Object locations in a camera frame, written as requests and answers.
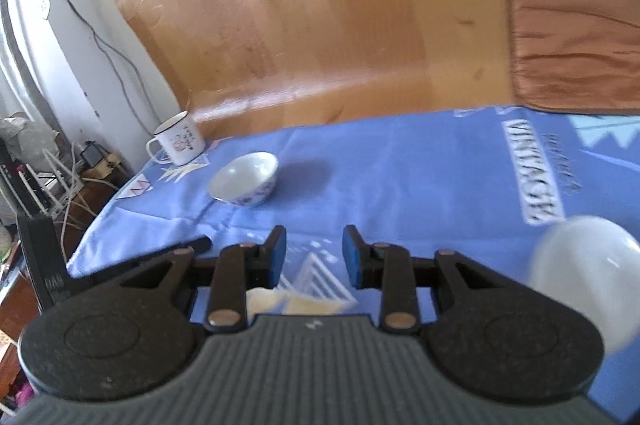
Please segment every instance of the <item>enamel mug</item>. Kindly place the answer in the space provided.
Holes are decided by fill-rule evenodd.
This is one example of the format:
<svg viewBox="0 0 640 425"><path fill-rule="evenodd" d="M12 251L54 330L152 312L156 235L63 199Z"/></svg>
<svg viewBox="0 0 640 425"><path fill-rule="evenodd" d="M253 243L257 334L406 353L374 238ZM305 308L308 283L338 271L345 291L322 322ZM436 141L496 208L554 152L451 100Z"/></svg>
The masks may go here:
<svg viewBox="0 0 640 425"><path fill-rule="evenodd" d="M151 151L151 144L157 141L167 156L166 160L159 160ZM187 111L176 114L154 131L154 137L146 142L146 151L151 159L161 165L173 163L184 165L203 153L206 143L198 131L196 124Z"/></svg>

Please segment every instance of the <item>white cable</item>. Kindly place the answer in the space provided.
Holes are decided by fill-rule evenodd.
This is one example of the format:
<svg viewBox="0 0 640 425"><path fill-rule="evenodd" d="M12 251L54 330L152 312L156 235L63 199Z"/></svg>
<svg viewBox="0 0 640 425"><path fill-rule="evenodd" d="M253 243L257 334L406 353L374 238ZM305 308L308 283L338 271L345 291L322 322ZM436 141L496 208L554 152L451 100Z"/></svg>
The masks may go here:
<svg viewBox="0 0 640 425"><path fill-rule="evenodd" d="M57 225L61 225L61 224L62 224L62 221L54 221L54 223L56 223ZM66 222L66 225L67 225L68 227L71 227L71 228L76 228L76 230L80 230L80 231L84 231L84 230L85 230L84 228L80 228L78 225L76 225L75 223L72 223L72 222L70 222L70 221L67 221L67 222Z"/></svg>
<svg viewBox="0 0 640 425"><path fill-rule="evenodd" d="M94 217L98 217L98 214L96 214L92 209L88 208L86 203L85 204L80 204L77 201L71 201L74 205L78 206L79 208L82 208L85 212L93 215Z"/></svg>
<svg viewBox="0 0 640 425"><path fill-rule="evenodd" d="M53 154L51 154L47 149L43 149L42 153L44 154L45 159L47 160L47 163L49 164L49 166L51 167L51 171L53 172L53 175L56 177L56 179L58 180L58 183L60 184L60 186L62 186L62 188L64 188L66 195L69 197L69 199L71 199L72 195L71 195L71 190L69 189L69 187L66 185L65 180L62 179L62 175L60 174L60 172L58 171L58 169L56 168L56 166L53 164L53 161L50 160L49 155L55 159L57 161L57 158L55 156L53 156Z"/></svg>
<svg viewBox="0 0 640 425"><path fill-rule="evenodd" d="M13 417L15 416L15 410L11 410L9 409L4 403L2 403L0 401L0 410L2 410L2 412L7 413L9 416Z"/></svg>
<svg viewBox="0 0 640 425"><path fill-rule="evenodd" d="M82 224L80 221L78 221L73 215L69 214L69 221L73 221L76 224L76 227L80 227L80 230L82 230L82 227L84 227L84 230L86 230L86 226L84 224Z"/></svg>
<svg viewBox="0 0 640 425"><path fill-rule="evenodd" d="M93 178L82 178L84 181L92 181L94 183L102 183L103 185L109 185L111 188L113 188L113 190L115 190L116 192L118 192L120 189L117 188L116 185L114 185L113 183L110 183L108 181L105 180L96 180Z"/></svg>
<svg viewBox="0 0 640 425"><path fill-rule="evenodd" d="M69 209L71 208L71 202L73 201L71 192L76 185L76 148L74 144L71 144L71 191L69 192L68 203L66 204L65 209L65 217L62 219L62 231L60 232L60 249L62 250L62 258L66 264L66 253L65 253L65 230L66 230L66 220L69 217Z"/></svg>
<svg viewBox="0 0 640 425"><path fill-rule="evenodd" d="M71 146L73 145L78 145L76 142L73 142L71 144ZM64 163L62 163L62 161L60 161L54 154L52 154L49 149L43 149L43 152L46 152L49 156L51 156L51 158L53 160L55 160L55 162L60 166L61 169L63 169L67 174L72 175L71 170L69 170L68 168L66 168L66 165Z"/></svg>
<svg viewBox="0 0 640 425"><path fill-rule="evenodd" d="M20 179L22 180L22 183L24 183L24 187L27 189L27 191L30 193L31 198L33 198L33 201L35 201L35 203L37 204L38 208L40 209L40 211L42 212L42 215L49 215L47 213L47 209L44 207L44 205L40 202L40 200L38 199L38 196L36 195L36 193L33 191L33 188L31 188L31 185L29 184L29 182L27 181L27 177L24 175L24 172L22 172L21 170L18 170L18 176L20 176Z"/></svg>
<svg viewBox="0 0 640 425"><path fill-rule="evenodd" d="M80 201L82 201L82 204L84 204L84 207L86 208L87 212L89 212L94 217L98 217L98 214L96 214L93 211L93 209L91 208L91 205L88 202L86 202L86 199L84 199L82 192L78 192L78 198L80 198Z"/></svg>
<svg viewBox="0 0 640 425"><path fill-rule="evenodd" d="M47 185L43 185L42 182L40 181L40 177L36 174L36 172L33 170L33 168L31 167L30 164L27 163L27 169L29 170L29 172L31 173L31 175L33 177L36 178L36 181L38 182L38 185L40 185L40 188L44 191L44 193L49 196L49 199L51 199L51 201L53 201L53 203L60 209L62 210L64 207L62 206L62 203L60 201L58 201L56 199L56 196L54 196L51 191L47 188Z"/></svg>

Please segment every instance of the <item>black device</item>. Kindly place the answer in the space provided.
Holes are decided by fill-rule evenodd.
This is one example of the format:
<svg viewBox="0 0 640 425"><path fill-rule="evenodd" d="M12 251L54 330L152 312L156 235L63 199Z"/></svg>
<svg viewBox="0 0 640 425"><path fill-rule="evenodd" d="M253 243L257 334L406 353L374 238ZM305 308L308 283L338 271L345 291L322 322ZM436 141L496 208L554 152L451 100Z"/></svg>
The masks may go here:
<svg viewBox="0 0 640 425"><path fill-rule="evenodd" d="M278 283L283 227L215 259L185 244L71 279L40 261L45 248L60 253L50 221L19 226L51 304L20 338L40 394L14 424L614 423L586 397L604 356L593 324L455 251L419 259L346 227L351 284L380 290L379 325L369 315L249 325L245 292ZM203 286L206 321L195 325ZM431 288L435 322L420 321L418 287Z"/></svg>
<svg viewBox="0 0 640 425"><path fill-rule="evenodd" d="M84 148L80 152L80 157L84 162L84 166L87 169L92 169L107 156L95 141L85 141Z"/></svg>
<svg viewBox="0 0 640 425"><path fill-rule="evenodd" d="M24 173L27 181L31 183L34 192L38 192L41 195L39 198L42 199L42 197L44 197L44 193L41 192L40 186L33 185L32 182L34 181L34 178L20 162L11 156L5 141L0 138L0 181L4 181L15 196L16 200L21 203L21 206L25 210L30 214L37 214L39 213L38 206L33 201L29 191L20 179L18 167L21 167L21 171Z"/></svg>

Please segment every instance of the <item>metal pivot screw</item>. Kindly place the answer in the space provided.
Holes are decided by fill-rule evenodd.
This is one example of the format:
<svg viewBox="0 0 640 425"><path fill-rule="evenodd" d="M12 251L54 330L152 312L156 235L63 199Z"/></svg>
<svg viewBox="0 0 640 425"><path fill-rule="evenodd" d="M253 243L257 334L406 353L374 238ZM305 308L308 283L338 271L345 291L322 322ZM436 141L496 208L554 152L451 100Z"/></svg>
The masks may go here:
<svg viewBox="0 0 640 425"><path fill-rule="evenodd" d="M410 313L397 311L385 317L385 324L393 329L411 329L415 326L415 317Z"/></svg>
<svg viewBox="0 0 640 425"><path fill-rule="evenodd" d="M209 313L207 320L212 326L234 326L240 321L240 313L234 310L215 310Z"/></svg>
<svg viewBox="0 0 640 425"><path fill-rule="evenodd" d="M373 243L372 255L378 259L384 259L387 248L391 248L389 243Z"/></svg>

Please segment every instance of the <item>blurry white object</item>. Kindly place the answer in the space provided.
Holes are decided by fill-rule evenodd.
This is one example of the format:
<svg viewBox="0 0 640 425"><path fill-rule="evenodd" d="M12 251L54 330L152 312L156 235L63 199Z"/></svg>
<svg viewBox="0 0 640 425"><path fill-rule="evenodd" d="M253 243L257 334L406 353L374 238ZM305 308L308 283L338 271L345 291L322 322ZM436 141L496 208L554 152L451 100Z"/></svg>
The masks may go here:
<svg viewBox="0 0 640 425"><path fill-rule="evenodd" d="M49 172L43 151L58 156L56 132L45 123L27 118L0 119L0 137L9 152L22 163L28 163L36 172Z"/></svg>
<svg viewBox="0 0 640 425"><path fill-rule="evenodd" d="M236 158L209 182L209 194L236 206L257 206L276 184L278 159L268 152L254 152Z"/></svg>
<svg viewBox="0 0 640 425"><path fill-rule="evenodd" d="M46 185L47 188L45 190L42 179L38 178L40 186L43 187L43 190L45 190L47 196L49 196L49 199L53 202L49 215L53 219L56 219L60 214L65 212L65 207L76 197L78 192L82 190L84 183L82 183L81 177L76 174L75 165L72 166L72 170L69 170L62 161L46 149L42 151L42 153L47 164L49 164L49 171L56 177L55 186L61 189L59 195L54 196L49 185Z"/></svg>
<svg viewBox="0 0 640 425"><path fill-rule="evenodd" d="M548 230L529 286L587 316L607 354L640 331L640 245L607 219L581 215Z"/></svg>
<svg viewBox="0 0 640 425"><path fill-rule="evenodd" d="M273 310L280 304L285 296L286 291L281 289L268 290L265 288L253 288L246 293L246 312L247 317L252 319L259 313L266 313Z"/></svg>

